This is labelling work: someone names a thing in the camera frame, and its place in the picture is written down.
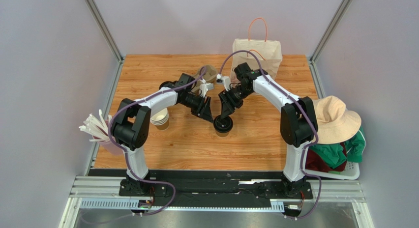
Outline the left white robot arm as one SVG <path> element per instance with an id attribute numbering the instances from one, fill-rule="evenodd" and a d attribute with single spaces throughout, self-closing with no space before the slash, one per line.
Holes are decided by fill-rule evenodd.
<path id="1" fill-rule="evenodd" d="M 127 166 L 126 178 L 121 184 L 121 195 L 128 192 L 140 196 L 149 195 L 151 188 L 157 183 L 150 180 L 144 154 L 153 115 L 181 104 L 190 108 L 192 115 L 210 123 L 214 122 L 210 109 L 211 98 L 192 91 L 201 78 L 202 76 L 195 78 L 181 74 L 179 80 L 162 83 L 157 92 L 147 97 L 138 100 L 125 98 L 121 101 L 108 126 L 110 142 L 122 150 Z"/>

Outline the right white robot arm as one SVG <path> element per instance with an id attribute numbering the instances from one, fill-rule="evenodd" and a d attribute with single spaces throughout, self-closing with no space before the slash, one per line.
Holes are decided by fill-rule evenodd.
<path id="1" fill-rule="evenodd" d="M 304 163 L 307 149 L 318 130 L 312 99 L 288 92 L 267 72 L 252 70 L 247 63 L 238 65 L 234 72 L 240 83 L 219 94 L 222 110 L 213 123 L 217 134 L 226 135 L 232 130 L 230 116 L 243 105 L 246 97 L 253 93 L 263 96 L 280 111 L 280 134 L 287 144 L 282 193 L 289 198 L 299 195 L 306 182 Z"/>

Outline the stack of paper cups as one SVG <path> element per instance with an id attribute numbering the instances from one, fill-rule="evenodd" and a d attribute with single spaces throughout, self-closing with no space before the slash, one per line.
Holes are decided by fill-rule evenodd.
<path id="1" fill-rule="evenodd" d="M 166 130 L 170 123 L 169 123 L 169 112 L 167 108 L 159 111 L 155 115 L 150 118 L 150 122 L 154 125 L 158 130 L 164 131 Z"/>

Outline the paper takeout bag orange handles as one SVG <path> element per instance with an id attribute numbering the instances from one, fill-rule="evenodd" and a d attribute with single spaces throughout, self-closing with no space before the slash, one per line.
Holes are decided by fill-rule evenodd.
<path id="1" fill-rule="evenodd" d="M 265 26 L 264 39 L 251 39 L 251 26 L 256 20 L 262 20 Z M 246 39 L 236 38 L 232 45 L 233 52 L 242 50 L 232 56 L 232 68 L 230 72 L 230 80 L 232 83 L 238 83 L 234 69 L 244 62 L 246 62 L 252 70 L 259 69 L 258 61 L 263 70 L 268 75 L 275 79 L 279 66 L 283 60 L 281 43 L 279 41 L 268 40 L 267 23 L 261 17 L 255 18 L 248 27 L 248 37 Z"/>

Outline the single black cup lid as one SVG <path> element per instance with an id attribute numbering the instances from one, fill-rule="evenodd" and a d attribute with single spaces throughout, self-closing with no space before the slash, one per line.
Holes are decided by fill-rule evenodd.
<path id="1" fill-rule="evenodd" d="M 222 118 L 220 115 L 214 119 L 213 126 L 217 133 L 226 134 L 229 133 L 233 128 L 233 120 L 227 116 Z"/>

